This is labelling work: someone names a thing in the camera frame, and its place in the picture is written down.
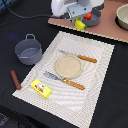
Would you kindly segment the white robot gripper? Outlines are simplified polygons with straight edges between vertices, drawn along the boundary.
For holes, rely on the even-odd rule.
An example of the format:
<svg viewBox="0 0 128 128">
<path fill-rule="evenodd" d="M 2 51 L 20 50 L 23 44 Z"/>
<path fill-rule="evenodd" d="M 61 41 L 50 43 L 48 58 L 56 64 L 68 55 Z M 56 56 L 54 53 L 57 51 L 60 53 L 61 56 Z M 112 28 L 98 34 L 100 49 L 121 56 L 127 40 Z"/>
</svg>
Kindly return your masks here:
<svg viewBox="0 0 128 128">
<path fill-rule="evenodd" d="M 82 21 L 92 11 L 92 4 L 90 0 L 52 0 L 51 9 L 54 16 L 70 20 L 74 25 L 76 19 Z"/>
</svg>

